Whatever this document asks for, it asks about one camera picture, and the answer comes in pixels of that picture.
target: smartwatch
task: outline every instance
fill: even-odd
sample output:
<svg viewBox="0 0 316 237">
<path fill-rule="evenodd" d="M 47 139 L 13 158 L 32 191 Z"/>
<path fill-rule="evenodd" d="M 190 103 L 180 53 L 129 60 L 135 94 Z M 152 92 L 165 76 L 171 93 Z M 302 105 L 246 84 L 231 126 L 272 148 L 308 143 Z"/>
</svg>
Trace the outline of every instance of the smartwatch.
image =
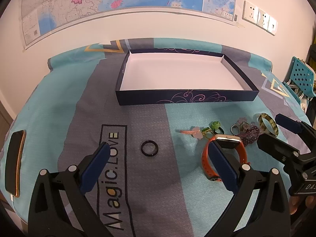
<svg viewBox="0 0 316 237">
<path fill-rule="evenodd" d="M 216 142 L 216 144 L 218 145 L 210 145 L 211 142 Z M 209 147 L 212 147 L 212 149 L 236 149 L 239 155 L 240 164 L 242 165 L 247 163 L 247 153 L 241 139 L 238 136 L 216 134 L 211 139 L 209 139 L 202 153 L 203 171 L 206 177 L 211 181 L 221 182 L 222 180 L 219 177 L 219 175 L 214 171 L 214 169 L 212 169 L 210 163 L 211 161 L 209 158 Z"/>
</svg>

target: phone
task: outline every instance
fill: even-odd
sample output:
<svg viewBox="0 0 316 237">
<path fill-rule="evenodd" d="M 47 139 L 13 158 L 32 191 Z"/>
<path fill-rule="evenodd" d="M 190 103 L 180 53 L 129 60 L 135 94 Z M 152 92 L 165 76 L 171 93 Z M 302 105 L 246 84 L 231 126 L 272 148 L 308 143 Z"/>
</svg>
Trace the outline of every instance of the phone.
<svg viewBox="0 0 316 237">
<path fill-rule="evenodd" d="M 5 189 L 15 197 L 20 196 L 20 167 L 25 137 L 25 130 L 14 132 L 11 135 L 5 162 Z"/>
</svg>

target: open tray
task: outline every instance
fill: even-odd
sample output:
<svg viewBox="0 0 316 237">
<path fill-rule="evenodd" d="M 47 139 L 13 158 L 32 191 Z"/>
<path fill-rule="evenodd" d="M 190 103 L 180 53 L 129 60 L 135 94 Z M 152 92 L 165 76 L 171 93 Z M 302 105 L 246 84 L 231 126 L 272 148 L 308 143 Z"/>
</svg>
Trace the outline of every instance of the open tray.
<svg viewBox="0 0 316 237">
<path fill-rule="evenodd" d="M 116 84 L 120 105 L 253 101 L 259 90 L 225 54 L 130 50 Z"/>
</svg>

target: white outlet panel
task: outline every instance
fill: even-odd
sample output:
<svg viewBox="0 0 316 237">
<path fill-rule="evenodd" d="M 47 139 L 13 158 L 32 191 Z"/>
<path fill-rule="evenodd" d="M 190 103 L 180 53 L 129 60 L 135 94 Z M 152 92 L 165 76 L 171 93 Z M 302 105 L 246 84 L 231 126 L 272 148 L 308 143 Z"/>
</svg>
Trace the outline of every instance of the white outlet panel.
<svg viewBox="0 0 316 237">
<path fill-rule="evenodd" d="M 258 15 L 257 26 L 263 28 L 264 30 L 268 30 L 269 20 L 270 20 L 270 15 L 260 9 L 259 15 Z"/>
<path fill-rule="evenodd" d="M 253 24 L 257 24 L 258 22 L 258 14 L 259 14 L 259 8 L 250 2 L 245 1 L 244 2 L 244 12 L 242 15 L 242 18 L 244 20 L 247 20 Z"/>
<path fill-rule="evenodd" d="M 275 36 L 275 34 L 277 32 L 277 26 L 278 26 L 278 22 L 276 21 L 276 19 L 270 16 L 267 31 Z"/>
</svg>

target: black bracelet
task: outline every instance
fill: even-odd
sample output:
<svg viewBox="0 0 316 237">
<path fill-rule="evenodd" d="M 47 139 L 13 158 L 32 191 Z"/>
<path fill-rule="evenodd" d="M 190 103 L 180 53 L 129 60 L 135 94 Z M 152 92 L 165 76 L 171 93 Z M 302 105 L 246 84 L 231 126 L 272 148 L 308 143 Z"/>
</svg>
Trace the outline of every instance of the black bracelet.
<svg viewBox="0 0 316 237">
<path fill-rule="evenodd" d="M 221 131 L 221 134 L 224 134 L 224 130 L 223 130 L 221 127 L 219 127 L 218 129 Z"/>
<path fill-rule="evenodd" d="M 153 153 L 146 153 L 146 152 L 144 152 L 144 146 L 146 145 L 146 144 L 148 144 L 148 143 L 152 143 L 153 145 L 155 145 L 155 149 L 154 149 L 154 152 Z M 152 141 L 152 140 L 147 140 L 147 141 L 144 141 L 143 142 L 143 144 L 142 144 L 142 146 L 140 147 L 140 150 L 142 151 L 142 153 L 145 155 L 145 156 L 147 156 L 147 157 L 153 157 L 153 156 L 155 156 L 157 153 L 158 153 L 158 145 L 157 145 L 157 143 L 156 142 L 154 142 L 154 141 Z"/>
</svg>

